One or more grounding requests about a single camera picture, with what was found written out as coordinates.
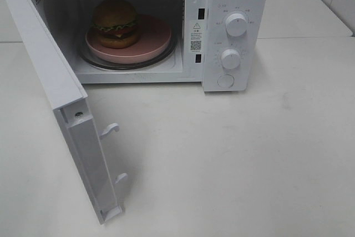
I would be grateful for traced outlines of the round white door button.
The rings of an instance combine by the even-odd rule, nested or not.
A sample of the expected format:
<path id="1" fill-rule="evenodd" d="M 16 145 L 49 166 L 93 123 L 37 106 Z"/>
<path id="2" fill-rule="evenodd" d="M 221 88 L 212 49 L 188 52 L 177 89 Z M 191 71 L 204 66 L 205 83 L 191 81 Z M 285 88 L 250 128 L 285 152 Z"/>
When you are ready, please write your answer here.
<path id="1" fill-rule="evenodd" d="M 229 74 L 224 74 L 218 78 L 217 83 L 220 87 L 230 88 L 234 84 L 234 77 Z"/>

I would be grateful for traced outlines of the pink round plate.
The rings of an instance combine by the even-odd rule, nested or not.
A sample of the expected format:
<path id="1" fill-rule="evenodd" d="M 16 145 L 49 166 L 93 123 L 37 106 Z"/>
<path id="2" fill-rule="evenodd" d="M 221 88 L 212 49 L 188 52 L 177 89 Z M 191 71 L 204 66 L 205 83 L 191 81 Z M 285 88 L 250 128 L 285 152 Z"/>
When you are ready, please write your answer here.
<path id="1" fill-rule="evenodd" d="M 142 63 L 167 49 L 173 34 L 162 19 L 141 14 L 138 24 L 127 30 L 103 33 L 91 28 L 85 35 L 88 48 L 95 56 L 119 64 Z"/>

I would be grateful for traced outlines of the burger with lettuce and tomato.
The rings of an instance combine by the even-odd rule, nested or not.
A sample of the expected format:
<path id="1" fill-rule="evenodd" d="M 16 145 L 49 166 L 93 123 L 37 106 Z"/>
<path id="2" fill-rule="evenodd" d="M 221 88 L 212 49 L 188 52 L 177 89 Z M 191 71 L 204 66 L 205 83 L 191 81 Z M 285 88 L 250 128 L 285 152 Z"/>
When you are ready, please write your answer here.
<path id="1" fill-rule="evenodd" d="M 140 38 L 139 16 L 125 0 L 103 0 L 92 15 L 92 27 L 103 47 L 123 49 Z"/>

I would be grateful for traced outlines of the white microwave door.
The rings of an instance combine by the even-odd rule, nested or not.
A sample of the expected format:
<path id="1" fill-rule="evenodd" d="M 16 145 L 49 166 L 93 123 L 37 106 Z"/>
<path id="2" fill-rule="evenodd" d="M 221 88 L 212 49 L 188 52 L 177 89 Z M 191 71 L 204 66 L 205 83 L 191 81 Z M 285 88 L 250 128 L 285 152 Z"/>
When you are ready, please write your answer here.
<path id="1" fill-rule="evenodd" d="M 98 133 L 82 87 L 36 7 L 35 0 L 6 0 L 54 116 L 101 224 L 122 213 L 115 179 L 101 140 L 116 123 Z"/>

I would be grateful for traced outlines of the glass microwave turntable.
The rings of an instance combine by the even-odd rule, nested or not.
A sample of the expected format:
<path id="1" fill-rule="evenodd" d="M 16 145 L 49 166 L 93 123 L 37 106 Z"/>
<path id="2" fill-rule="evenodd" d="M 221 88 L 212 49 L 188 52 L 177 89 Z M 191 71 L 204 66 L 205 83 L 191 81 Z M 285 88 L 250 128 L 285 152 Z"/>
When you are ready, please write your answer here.
<path id="1" fill-rule="evenodd" d="M 140 63 L 122 64 L 122 63 L 108 62 L 96 56 L 93 52 L 90 51 L 88 45 L 84 43 L 78 46 L 78 55 L 81 57 L 82 60 L 92 65 L 93 67 L 99 69 L 108 70 L 108 71 L 136 70 L 136 69 L 151 67 L 166 61 L 172 54 L 174 54 L 177 44 L 178 44 L 178 40 L 175 37 L 173 37 L 173 39 L 169 42 L 168 47 L 161 54 L 154 57 L 153 59 L 146 60 Z"/>

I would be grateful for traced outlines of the white lower timer knob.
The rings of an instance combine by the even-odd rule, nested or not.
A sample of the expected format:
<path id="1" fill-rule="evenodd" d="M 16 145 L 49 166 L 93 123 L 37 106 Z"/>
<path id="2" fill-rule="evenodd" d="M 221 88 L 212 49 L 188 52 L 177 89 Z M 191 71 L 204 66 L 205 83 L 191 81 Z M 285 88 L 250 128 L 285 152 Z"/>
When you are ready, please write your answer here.
<path id="1" fill-rule="evenodd" d="M 221 53 L 221 63 L 225 69 L 235 69 L 240 65 L 241 56 L 235 49 L 227 49 Z"/>

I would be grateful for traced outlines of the white warning label sticker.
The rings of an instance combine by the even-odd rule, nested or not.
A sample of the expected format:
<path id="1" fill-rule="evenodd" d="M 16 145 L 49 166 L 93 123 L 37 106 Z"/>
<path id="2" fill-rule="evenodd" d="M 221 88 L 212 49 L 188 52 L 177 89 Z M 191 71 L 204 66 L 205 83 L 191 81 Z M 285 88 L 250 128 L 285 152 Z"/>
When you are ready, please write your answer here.
<path id="1" fill-rule="evenodd" d="M 191 52 L 201 52 L 205 37 L 205 21 L 193 20 L 189 22 L 189 48 Z"/>

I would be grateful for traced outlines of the white microwave oven body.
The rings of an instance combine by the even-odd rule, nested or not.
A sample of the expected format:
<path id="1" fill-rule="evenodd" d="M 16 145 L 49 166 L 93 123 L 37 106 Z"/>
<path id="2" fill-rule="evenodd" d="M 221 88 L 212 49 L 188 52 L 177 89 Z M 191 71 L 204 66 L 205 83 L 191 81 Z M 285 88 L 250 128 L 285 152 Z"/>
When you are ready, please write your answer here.
<path id="1" fill-rule="evenodd" d="M 164 20 L 177 39 L 174 54 L 160 64 L 136 70 L 108 71 L 93 67 L 78 55 L 78 46 L 86 44 L 85 35 L 92 28 L 94 8 L 103 0 L 35 0 L 58 47 L 82 84 L 99 83 L 170 83 L 200 82 L 204 91 L 241 91 L 247 87 L 253 51 L 261 23 L 265 0 L 125 0 L 138 13 Z M 227 15 L 242 11 L 248 20 L 246 32 L 239 37 L 228 35 Z M 189 48 L 189 22 L 205 21 L 201 52 Z M 227 49 L 240 53 L 235 69 L 225 69 L 221 53 Z M 230 88 L 220 87 L 217 80 L 234 77 Z"/>

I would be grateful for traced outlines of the white upper power knob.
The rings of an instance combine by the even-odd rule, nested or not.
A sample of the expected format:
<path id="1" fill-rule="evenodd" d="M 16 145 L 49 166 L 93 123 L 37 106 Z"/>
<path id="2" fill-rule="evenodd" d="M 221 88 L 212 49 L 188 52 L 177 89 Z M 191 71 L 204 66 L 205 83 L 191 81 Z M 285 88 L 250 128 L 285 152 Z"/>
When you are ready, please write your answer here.
<path id="1" fill-rule="evenodd" d="M 234 11 L 227 15 L 225 19 L 225 28 L 228 35 L 239 37 L 247 30 L 248 20 L 242 11 Z"/>

